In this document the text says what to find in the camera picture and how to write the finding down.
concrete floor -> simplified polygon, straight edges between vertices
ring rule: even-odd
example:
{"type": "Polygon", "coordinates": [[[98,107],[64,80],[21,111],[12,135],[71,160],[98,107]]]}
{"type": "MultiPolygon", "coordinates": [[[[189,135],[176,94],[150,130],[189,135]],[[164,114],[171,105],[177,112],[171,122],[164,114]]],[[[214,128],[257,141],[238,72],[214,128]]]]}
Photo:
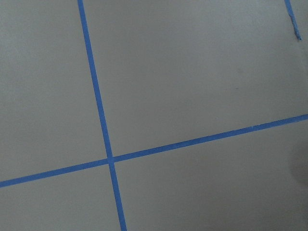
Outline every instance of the concrete floor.
{"type": "MultiPolygon", "coordinates": [[[[308,1],[84,0],[114,156],[308,113],[308,1]]],[[[107,157],[76,0],[0,2],[0,181],[107,157]]],[[[115,163],[128,231],[308,230],[308,121],[115,163]]],[[[0,188],[0,230],[119,231],[108,165],[0,188]]]]}

gray surface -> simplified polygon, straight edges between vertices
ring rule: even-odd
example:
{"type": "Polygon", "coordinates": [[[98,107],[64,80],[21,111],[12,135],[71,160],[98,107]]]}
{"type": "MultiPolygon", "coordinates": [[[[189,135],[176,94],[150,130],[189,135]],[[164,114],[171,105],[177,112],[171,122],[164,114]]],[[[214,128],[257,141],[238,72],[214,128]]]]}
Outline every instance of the gray surface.
{"type": "Polygon", "coordinates": [[[85,0],[115,155],[307,113],[283,0],[85,0]]]}
{"type": "MultiPolygon", "coordinates": [[[[308,1],[85,0],[115,155],[308,112],[308,1]]],[[[75,0],[0,2],[0,180],[105,158],[75,0]]],[[[305,231],[308,122],[116,163],[128,231],[305,231]]],[[[0,230],[120,230],[108,166],[0,189],[0,230]]]]}
{"type": "Polygon", "coordinates": [[[116,163],[130,231],[306,231],[308,122],[116,163]]]}
{"type": "Polygon", "coordinates": [[[75,0],[0,2],[0,180],[106,158],[75,0]]]}
{"type": "Polygon", "coordinates": [[[1,231],[119,231],[109,169],[0,189],[1,231]]]}

gray floor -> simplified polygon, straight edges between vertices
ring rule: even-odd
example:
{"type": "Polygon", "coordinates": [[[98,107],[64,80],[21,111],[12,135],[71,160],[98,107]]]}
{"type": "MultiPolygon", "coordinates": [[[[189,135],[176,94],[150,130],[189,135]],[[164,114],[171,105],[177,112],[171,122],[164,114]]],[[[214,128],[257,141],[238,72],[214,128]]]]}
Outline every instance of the gray floor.
{"type": "MultiPolygon", "coordinates": [[[[84,0],[114,156],[308,113],[308,1],[84,0]]],[[[0,2],[0,181],[106,158],[76,0],[0,2]]],[[[308,230],[308,122],[115,164],[129,231],[308,230]]],[[[0,188],[0,230],[119,231],[108,165],[0,188]]]]}

blue tape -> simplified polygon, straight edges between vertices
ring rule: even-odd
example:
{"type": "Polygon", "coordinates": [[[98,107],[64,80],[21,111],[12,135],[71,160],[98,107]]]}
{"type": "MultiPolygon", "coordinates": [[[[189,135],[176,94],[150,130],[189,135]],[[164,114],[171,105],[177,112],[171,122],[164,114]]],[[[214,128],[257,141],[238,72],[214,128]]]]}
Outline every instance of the blue tape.
{"type": "MultiPolygon", "coordinates": [[[[227,138],[231,136],[237,136],[237,135],[241,135],[241,134],[245,134],[249,132],[259,131],[259,130],[278,127],[278,126],[287,125],[287,124],[292,124],[292,123],[296,123],[296,122],[300,122],[304,120],[308,120],[308,114],[300,115],[300,116],[296,116],[296,117],[292,117],[288,119],[277,120],[277,121],[266,123],[266,124],[260,124],[256,126],[242,128],[242,129],[238,129],[234,131],[227,131],[227,132],[219,133],[216,135],[205,136],[205,137],[201,137],[201,138],[197,138],[197,139],[193,139],[189,141],[169,144],[169,145],[165,145],[165,146],[161,146],[157,148],[151,148],[151,149],[147,149],[147,150],[143,150],[139,152],[119,155],[119,156],[114,157],[114,162],[125,161],[125,160],[129,160],[129,159],[133,159],[133,158],[137,158],[137,157],[141,157],[145,155],[161,153],[161,152],[165,152],[165,151],[169,151],[173,149],[178,149],[178,148],[187,147],[187,146],[191,146],[195,144],[210,142],[214,140],[219,140],[219,139],[223,139],[223,138],[227,138]]],[[[87,168],[102,166],[106,164],[108,164],[108,160],[103,159],[103,160],[97,160],[97,161],[88,162],[88,163],[84,163],[80,165],[64,167],[64,168],[60,168],[60,169],[56,169],[56,170],[52,170],[48,172],[42,172],[42,173],[34,174],[31,176],[15,178],[12,180],[5,180],[5,181],[0,182],[0,188],[7,187],[10,185],[14,185],[14,184],[20,184],[20,183],[24,183],[28,181],[43,179],[47,177],[53,177],[53,176],[57,176],[57,175],[61,175],[61,174],[69,173],[69,172],[75,172],[75,171],[79,171],[79,170],[83,170],[87,168]]]]}
{"type": "Polygon", "coordinates": [[[285,6],[287,7],[287,11],[288,11],[289,16],[291,17],[291,21],[292,21],[293,28],[294,28],[294,33],[295,33],[298,40],[302,40],[300,33],[299,33],[297,23],[296,23],[295,15],[293,13],[291,2],[290,2],[290,0],[284,0],[284,3],[285,3],[285,6]]]}
{"type": "Polygon", "coordinates": [[[95,69],[94,58],[93,58],[93,53],[92,53],[90,35],[88,31],[88,26],[87,26],[86,14],[85,14],[84,5],[83,5],[82,0],[78,0],[78,7],[79,7],[83,36],[84,36],[84,40],[86,44],[91,78],[93,82],[94,94],[95,94],[97,109],[98,109],[98,113],[100,117],[101,127],[102,127],[102,133],[103,133],[103,138],[104,138],[104,143],[105,143],[105,149],[106,149],[106,154],[107,154],[111,182],[112,182],[112,187],[113,187],[114,195],[115,195],[117,213],[119,217],[121,231],[126,231],[127,228],[126,228],[126,222],[125,222],[125,217],[124,217],[124,211],[122,207],[119,185],[118,185],[118,181],[116,177],[115,163],[114,163],[114,159],[112,155],[109,134],[108,134],[108,129],[107,129],[107,123],[106,123],[105,113],[103,109],[103,103],[102,103],[100,88],[98,84],[98,79],[96,75],[96,69],[95,69]]]}
{"type": "Polygon", "coordinates": [[[253,131],[259,131],[259,130],[273,128],[273,127],[277,127],[281,125],[296,123],[296,122],[307,120],[307,119],[308,119],[308,114],[300,115],[300,116],[296,116],[296,117],[292,117],[288,119],[277,120],[277,121],[266,123],[266,124],[260,124],[256,126],[238,129],[238,130],[227,131],[227,132],[223,132],[223,133],[219,133],[219,134],[215,134],[211,136],[205,136],[205,137],[201,137],[201,138],[197,138],[197,139],[193,139],[189,141],[173,143],[173,144],[169,144],[169,145],[165,145],[161,147],[156,147],[156,148],[146,149],[146,150],[138,151],[134,153],[115,156],[114,161],[119,162],[119,161],[129,160],[129,159],[133,159],[133,158],[137,158],[137,157],[141,157],[145,155],[151,155],[151,154],[161,153],[165,151],[170,151],[173,149],[183,148],[183,147],[187,147],[187,146],[191,146],[191,145],[195,145],[199,143],[220,140],[223,138],[237,136],[237,135],[241,135],[241,134],[245,134],[245,133],[249,133],[253,131]]]}
{"type": "Polygon", "coordinates": [[[59,168],[56,170],[42,172],[42,173],[30,175],[30,176],[19,177],[19,178],[15,178],[12,180],[5,180],[5,181],[0,182],[0,188],[15,185],[15,184],[21,184],[21,183],[25,183],[25,182],[29,182],[33,180],[39,180],[39,179],[43,179],[47,177],[54,177],[54,176],[58,176],[58,175],[62,175],[62,174],[70,173],[70,172],[76,172],[76,171],[84,170],[87,168],[92,168],[92,167],[97,167],[97,166],[102,166],[102,165],[107,165],[107,164],[108,164],[107,159],[103,159],[103,160],[92,161],[92,162],[88,162],[88,163],[84,163],[80,165],[59,168]]]}

gray square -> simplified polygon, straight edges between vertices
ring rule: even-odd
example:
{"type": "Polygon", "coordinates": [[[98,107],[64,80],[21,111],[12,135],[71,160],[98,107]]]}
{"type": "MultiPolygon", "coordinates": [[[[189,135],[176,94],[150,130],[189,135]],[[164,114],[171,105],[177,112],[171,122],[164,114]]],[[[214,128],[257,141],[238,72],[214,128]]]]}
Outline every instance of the gray square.
{"type": "Polygon", "coordinates": [[[108,166],[0,189],[1,231],[119,231],[108,166]]]}
{"type": "Polygon", "coordinates": [[[1,1],[0,40],[0,180],[106,158],[77,1],[1,1]]]}
{"type": "Polygon", "coordinates": [[[116,163],[128,230],[306,231],[308,122],[116,163]]]}
{"type": "Polygon", "coordinates": [[[114,155],[307,113],[282,0],[86,0],[114,155]]]}

